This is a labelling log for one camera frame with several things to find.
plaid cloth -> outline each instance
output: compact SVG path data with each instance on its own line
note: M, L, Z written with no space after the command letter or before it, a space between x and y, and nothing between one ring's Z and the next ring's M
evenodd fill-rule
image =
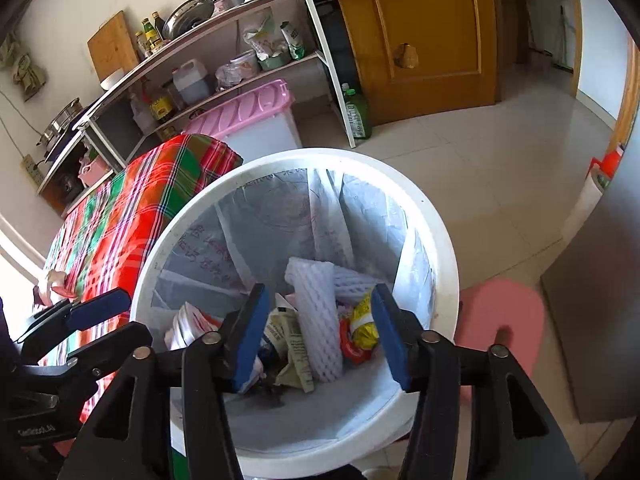
M211 137L183 134L168 140L69 213L50 247L44 272L64 270L66 288L82 301L116 287L133 297L140 271L164 228L204 187L240 164L237 153ZM69 352L128 321L126 312L76 332L41 364L64 364ZM110 377L98 382L98 393L84 406L82 420L110 382Z

door handle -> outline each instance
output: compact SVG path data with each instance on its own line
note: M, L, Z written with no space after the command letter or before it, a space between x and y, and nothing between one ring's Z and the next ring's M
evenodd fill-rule
M400 68L415 68L420 63L418 51L408 43L398 45L394 52L394 64Z

electrical outlet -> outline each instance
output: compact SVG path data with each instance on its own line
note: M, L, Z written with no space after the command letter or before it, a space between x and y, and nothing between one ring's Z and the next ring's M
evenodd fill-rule
M31 180L33 180L36 183L36 186L40 186L40 184L42 184L42 181L44 180L44 176L40 172L39 168L36 166L36 163L33 160L33 157L31 155L26 155L23 158L20 165L29 174L29 176L31 177Z

wooden cutting board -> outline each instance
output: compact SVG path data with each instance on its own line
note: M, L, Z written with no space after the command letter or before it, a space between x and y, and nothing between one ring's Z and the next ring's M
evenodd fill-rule
M119 68L124 69L126 74L138 65L138 56L127 30L123 10L100 27L87 46L100 81Z

pink lid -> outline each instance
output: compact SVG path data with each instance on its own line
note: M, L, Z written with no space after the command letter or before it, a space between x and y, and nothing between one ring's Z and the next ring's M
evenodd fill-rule
M287 82L276 79L203 113L188 123L182 132L223 140L250 124L283 112L292 103L293 95L287 88Z

